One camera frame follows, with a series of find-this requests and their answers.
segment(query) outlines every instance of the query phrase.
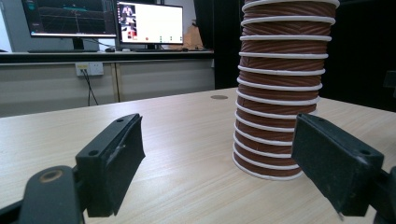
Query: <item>monitor stand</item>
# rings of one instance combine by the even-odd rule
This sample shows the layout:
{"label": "monitor stand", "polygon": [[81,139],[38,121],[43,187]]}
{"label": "monitor stand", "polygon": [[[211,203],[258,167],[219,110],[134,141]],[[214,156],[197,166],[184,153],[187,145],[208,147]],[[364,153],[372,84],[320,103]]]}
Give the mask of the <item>monitor stand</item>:
{"label": "monitor stand", "polygon": [[147,44],[147,49],[157,49],[157,45],[155,45],[155,44]]}
{"label": "monitor stand", "polygon": [[73,38],[73,48],[76,50],[84,49],[84,42],[81,38]]}

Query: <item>wooden table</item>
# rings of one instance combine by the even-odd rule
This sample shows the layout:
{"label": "wooden table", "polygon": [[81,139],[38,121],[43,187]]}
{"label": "wooden table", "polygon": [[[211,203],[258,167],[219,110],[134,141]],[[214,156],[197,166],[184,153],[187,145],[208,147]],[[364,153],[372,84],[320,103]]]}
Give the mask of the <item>wooden table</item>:
{"label": "wooden table", "polygon": [[[225,95],[228,99],[212,99]],[[147,157],[116,217],[88,223],[372,223],[342,222],[305,176],[270,181],[233,163],[235,89],[206,91],[0,119],[0,207],[22,198],[30,176],[75,155],[111,121],[139,113]],[[396,114],[327,99],[318,116],[340,126],[396,164]]]}

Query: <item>paper cup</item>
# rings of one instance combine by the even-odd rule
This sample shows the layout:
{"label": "paper cup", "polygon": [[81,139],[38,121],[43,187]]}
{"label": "paper cup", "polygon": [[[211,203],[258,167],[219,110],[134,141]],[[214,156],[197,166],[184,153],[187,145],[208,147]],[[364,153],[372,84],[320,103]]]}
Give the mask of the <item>paper cup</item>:
{"label": "paper cup", "polygon": [[233,161],[271,180],[301,175],[290,157],[296,116],[317,112],[337,0],[246,0]]}

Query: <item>computer monitor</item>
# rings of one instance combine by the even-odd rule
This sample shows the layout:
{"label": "computer monitor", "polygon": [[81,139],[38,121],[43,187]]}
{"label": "computer monitor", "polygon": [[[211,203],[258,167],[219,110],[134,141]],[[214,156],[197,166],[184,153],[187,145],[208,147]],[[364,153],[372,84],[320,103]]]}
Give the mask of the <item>computer monitor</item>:
{"label": "computer monitor", "polygon": [[117,1],[120,45],[182,45],[183,7]]}
{"label": "computer monitor", "polygon": [[21,0],[31,37],[116,38],[112,0]]}

